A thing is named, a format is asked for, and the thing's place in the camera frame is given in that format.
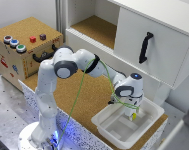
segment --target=white robotic arm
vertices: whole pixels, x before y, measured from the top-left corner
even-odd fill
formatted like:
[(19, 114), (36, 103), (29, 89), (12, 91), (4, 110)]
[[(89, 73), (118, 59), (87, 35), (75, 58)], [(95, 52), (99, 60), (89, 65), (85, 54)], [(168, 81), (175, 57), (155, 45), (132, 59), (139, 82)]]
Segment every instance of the white robotic arm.
[[(135, 106), (139, 106), (143, 97), (143, 80), (139, 74), (131, 74), (128, 78), (120, 72), (112, 69), (108, 65), (106, 68), (100, 62), (97, 55), (81, 49), (76, 53), (68, 46), (60, 47), (51, 60), (41, 62), (38, 72), (38, 84), (36, 88), (37, 105), (40, 110), (39, 124), (32, 132), (31, 144), (39, 149), (44, 147), (46, 141), (54, 141), (56, 144), (59, 138), (56, 125), (57, 105), (53, 97), (56, 89), (57, 77), (66, 79), (77, 72), (78, 69), (85, 70), (88, 63), (86, 73), (92, 77), (101, 75), (108, 76), (106, 68), (112, 84), (114, 85), (115, 94), (118, 97), (126, 97), (125, 102)], [(109, 104), (113, 104), (117, 100), (112, 97)], [(125, 114), (131, 118), (135, 113), (135, 109), (127, 107)]]

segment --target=black handle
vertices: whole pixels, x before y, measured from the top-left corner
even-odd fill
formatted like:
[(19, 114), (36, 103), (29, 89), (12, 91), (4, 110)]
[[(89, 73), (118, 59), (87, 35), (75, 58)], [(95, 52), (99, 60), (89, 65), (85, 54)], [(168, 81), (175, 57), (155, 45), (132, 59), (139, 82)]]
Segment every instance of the black handle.
[(46, 54), (45, 56), (43, 56), (43, 57), (41, 56), (41, 57), (39, 58), (39, 57), (36, 56), (36, 54), (33, 54), (32, 57), (33, 57), (33, 59), (34, 59), (36, 62), (41, 63), (43, 60), (51, 58), (51, 57), (54, 55), (54, 53), (56, 52), (56, 50), (57, 50), (58, 48), (56, 48), (55, 45), (53, 44), (53, 45), (52, 45), (52, 49), (54, 50), (54, 52), (52, 52), (52, 53), (47, 53), (47, 54)]
[(147, 32), (147, 36), (145, 37), (144, 41), (143, 41), (143, 45), (142, 45), (142, 49), (141, 49), (141, 53), (140, 53), (140, 57), (139, 57), (139, 63), (142, 64), (143, 62), (145, 62), (147, 60), (147, 57), (145, 57), (145, 53), (147, 50), (147, 46), (148, 46), (148, 40), (151, 39), (154, 35), (150, 32)]

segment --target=green cable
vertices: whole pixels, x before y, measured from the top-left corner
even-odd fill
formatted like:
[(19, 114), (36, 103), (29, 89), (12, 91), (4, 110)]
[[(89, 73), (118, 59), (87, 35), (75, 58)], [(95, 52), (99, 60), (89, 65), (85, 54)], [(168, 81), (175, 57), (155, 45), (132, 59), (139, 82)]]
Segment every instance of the green cable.
[[(62, 139), (62, 137), (63, 137), (63, 134), (65, 133), (65, 130), (66, 130), (67, 125), (68, 125), (68, 123), (69, 123), (69, 121), (70, 121), (72, 112), (73, 112), (74, 107), (75, 107), (75, 105), (76, 105), (76, 103), (77, 103), (77, 99), (78, 99), (79, 94), (80, 94), (80, 91), (81, 91), (81, 87), (82, 87), (82, 84), (83, 84), (83, 81), (84, 81), (84, 75), (85, 75), (85, 73), (86, 73), (86, 70), (88, 69), (88, 66), (91, 64), (91, 62), (93, 62), (94, 60), (95, 60), (95, 59), (92, 59), (91, 61), (89, 61), (88, 64), (87, 64), (87, 66), (86, 66), (86, 69), (84, 70), (83, 77), (82, 77), (82, 80), (81, 80), (81, 83), (80, 83), (80, 86), (79, 86), (79, 91), (78, 91), (78, 93), (77, 93), (76, 99), (75, 99), (74, 104), (73, 104), (73, 106), (72, 106), (72, 109), (71, 109), (71, 111), (70, 111), (69, 118), (68, 118), (68, 120), (67, 120), (67, 123), (66, 123), (66, 125), (65, 125), (65, 128), (63, 129), (63, 132), (62, 132), (62, 134), (61, 134), (61, 136), (60, 136), (60, 138), (59, 138), (59, 141), (58, 141), (57, 146), (59, 145), (59, 143), (60, 143), (60, 141), (61, 141), (61, 139)], [(113, 87), (112, 87), (112, 82), (111, 82), (111, 79), (110, 79), (110, 76), (109, 76), (108, 69), (107, 69), (107, 67), (106, 67), (106, 65), (105, 65), (105, 63), (104, 63), (103, 61), (100, 60), (100, 62), (103, 64), (104, 68), (105, 68), (106, 71), (107, 71), (107, 75), (108, 75), (108, 79), (109, 79), (109, 83), (110, 83), (110, 87), (111, 87), (112, 94), (113, 94), (114, 97), (118, 100), (118, 103), (120, 103), (120, 104), (122, 104), (122, 105), (124, 105), (124, 106), (126, 106), (126, 107), (132, 108), (132, 109), (138, 109), (139, 107), (137, 107), (137, 106), (135, 106), (135, 105), (121, 102), (120, 99), (115, 95), (115, 92), (114, 92)]]

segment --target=sink basin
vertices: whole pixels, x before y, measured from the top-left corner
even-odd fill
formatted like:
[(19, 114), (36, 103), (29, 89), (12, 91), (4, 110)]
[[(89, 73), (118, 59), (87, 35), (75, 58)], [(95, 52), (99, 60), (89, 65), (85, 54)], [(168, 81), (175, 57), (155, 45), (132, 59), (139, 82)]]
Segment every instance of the sink basin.
[(109, 105), (92, 118), (99, 133), (120, 149), (131, 148), (164, 113), (163, 108), (146, 98), (135, 120), (128, 119), (125, 109), (121, 104)]

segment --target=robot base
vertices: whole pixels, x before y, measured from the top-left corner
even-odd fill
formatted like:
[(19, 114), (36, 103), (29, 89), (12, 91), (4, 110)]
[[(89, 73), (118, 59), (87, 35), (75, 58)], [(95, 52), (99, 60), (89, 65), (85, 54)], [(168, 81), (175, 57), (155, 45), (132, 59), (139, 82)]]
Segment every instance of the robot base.
[[(31, 144), (30, 144), (30, 141), (29, 141), (29, 137), (31, 136), (32, 132), (34, 131), (34, 129), (36, 128), (36, 126), (38, 125), (38, 122), (34, 122), (28, 126), (26, 126), (21, 132), (20, 132), (20, 135), (19, 135), (19, 138), (18, 138), (18, 150), (51, 150), (51, 147), (48, 146), (48, 148), (35, 148), (33, 147)], [(61, 142), (59, 143), (59, 149), (58, 150), (61, 150), (62, 149), (62, 146), (63, 146), (63, 139), (61, 140)]]

